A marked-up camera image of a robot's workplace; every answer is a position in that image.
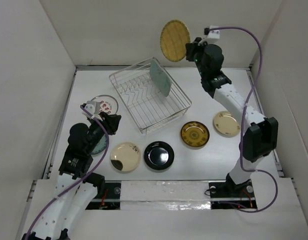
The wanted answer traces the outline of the white plate with red characters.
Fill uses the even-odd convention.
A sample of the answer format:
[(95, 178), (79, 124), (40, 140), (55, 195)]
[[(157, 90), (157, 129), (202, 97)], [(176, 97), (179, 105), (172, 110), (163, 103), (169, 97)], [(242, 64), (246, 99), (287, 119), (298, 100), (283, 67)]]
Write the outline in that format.
[(111, 95), (103, 94), (98, 95), (91, 99), (92, 102), (96, 102), (95, 115), (101, 112), (105, 112), (109, 115), (114, 115), (118, 112), (118, 101)]

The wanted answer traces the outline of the bamboo pattern round plate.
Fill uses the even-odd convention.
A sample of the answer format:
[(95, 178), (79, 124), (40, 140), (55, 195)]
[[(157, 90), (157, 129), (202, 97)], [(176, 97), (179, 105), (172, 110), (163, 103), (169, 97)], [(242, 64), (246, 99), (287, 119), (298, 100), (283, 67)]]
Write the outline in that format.
[(187, 26), (180, 20), (169, 21), (161, 31), (160, 48), (163, 55), (171, 62), (179, 62), (186, 56), (185, 45), (190, 43)]

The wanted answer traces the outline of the light green rectangular tray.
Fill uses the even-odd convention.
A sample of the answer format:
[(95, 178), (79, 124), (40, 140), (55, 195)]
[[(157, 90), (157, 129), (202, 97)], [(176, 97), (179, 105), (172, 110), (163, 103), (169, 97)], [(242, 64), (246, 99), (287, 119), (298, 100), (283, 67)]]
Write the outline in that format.
[(149, 70), (150, 78), (159, 88), (160, 92), (165, 96), (169, 96), (172, 82), (167, 73), (161, 68), (161, 66), (155, 61), (151, 60), (150, 70)]

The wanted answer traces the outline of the glossy black plate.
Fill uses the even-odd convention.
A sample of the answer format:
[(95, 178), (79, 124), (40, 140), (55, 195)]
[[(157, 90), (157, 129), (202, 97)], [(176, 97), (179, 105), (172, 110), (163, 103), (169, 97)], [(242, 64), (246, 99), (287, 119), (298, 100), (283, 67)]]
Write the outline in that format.
[(164, 171), (174, 162), (175, 153), (171, 145), (163, 141), (155, 141), (144, 150), (145, 164), (155, 171)]

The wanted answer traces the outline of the cream plate with brown flowers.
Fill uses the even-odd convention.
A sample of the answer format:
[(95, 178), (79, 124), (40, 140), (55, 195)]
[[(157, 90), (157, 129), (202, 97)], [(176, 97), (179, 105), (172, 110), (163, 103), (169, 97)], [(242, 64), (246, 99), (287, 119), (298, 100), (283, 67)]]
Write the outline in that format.
[(213, 118), (215, 129), (224, 136), (234, 137), (240, 133), (240, 124), (228, 111), (220, 111)]

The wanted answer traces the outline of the yellow brown patterned plate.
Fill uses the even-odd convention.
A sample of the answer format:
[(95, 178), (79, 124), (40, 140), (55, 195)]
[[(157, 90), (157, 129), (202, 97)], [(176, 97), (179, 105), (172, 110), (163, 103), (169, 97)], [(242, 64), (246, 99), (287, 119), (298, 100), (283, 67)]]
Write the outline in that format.
[(192, 148), (201, 148), (208, 143), (210, 132), (203, 123), (199, 121), (189, 121), (182, 126), (180, 136), (186, 145)]

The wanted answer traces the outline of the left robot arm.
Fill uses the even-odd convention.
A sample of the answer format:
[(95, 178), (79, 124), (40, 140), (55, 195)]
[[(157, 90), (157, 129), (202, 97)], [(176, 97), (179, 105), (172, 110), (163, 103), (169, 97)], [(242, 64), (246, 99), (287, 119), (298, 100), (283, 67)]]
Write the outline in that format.
[(91, 153), (101, 138), (108, 140), (116, 133), (121, 116), (105, 112), (87, 116), (90, 125), (77, 123), (70, 128), (53, 198), (23, 235), (24, 240), (70, 239), (90, 201), (104, 195), (105, 179), (90, 167)]

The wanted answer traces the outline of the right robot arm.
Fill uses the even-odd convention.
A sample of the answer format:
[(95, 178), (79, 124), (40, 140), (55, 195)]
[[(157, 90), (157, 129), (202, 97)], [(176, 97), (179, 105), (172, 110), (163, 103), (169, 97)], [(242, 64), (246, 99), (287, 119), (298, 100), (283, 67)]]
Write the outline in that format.
[(247, 187), (258, 164), (277, 146), (278, 121), (265, 117), (248, 104), (221, 70), (224, 55), (215, 44), (203, 43), (198, 37), (186, 43), (186, 60), (194, 62), (203, 89), (240, 122), (239, 159), (225, 182), (209, 189), (211, 194), (235, 197)]

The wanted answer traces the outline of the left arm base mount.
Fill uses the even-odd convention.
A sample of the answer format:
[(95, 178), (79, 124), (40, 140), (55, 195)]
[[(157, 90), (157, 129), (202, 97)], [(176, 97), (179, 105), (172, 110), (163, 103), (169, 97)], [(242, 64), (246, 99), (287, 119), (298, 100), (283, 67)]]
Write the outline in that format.
[(119, 210), (121, 196), (120, 181), (106, 181), (104, 190), (87, 205), (86, 210)]

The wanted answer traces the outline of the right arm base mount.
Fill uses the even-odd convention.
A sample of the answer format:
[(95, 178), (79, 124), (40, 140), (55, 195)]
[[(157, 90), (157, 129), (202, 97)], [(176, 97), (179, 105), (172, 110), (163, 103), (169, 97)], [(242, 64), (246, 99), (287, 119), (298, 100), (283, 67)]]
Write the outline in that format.
[(237, 189), (230, 191), (225, 188), (224, 181), (212, 181), (204, 194), (210, 197), (213, 210), (257, 209), (254, 189), (251, 181), (243, 183)]

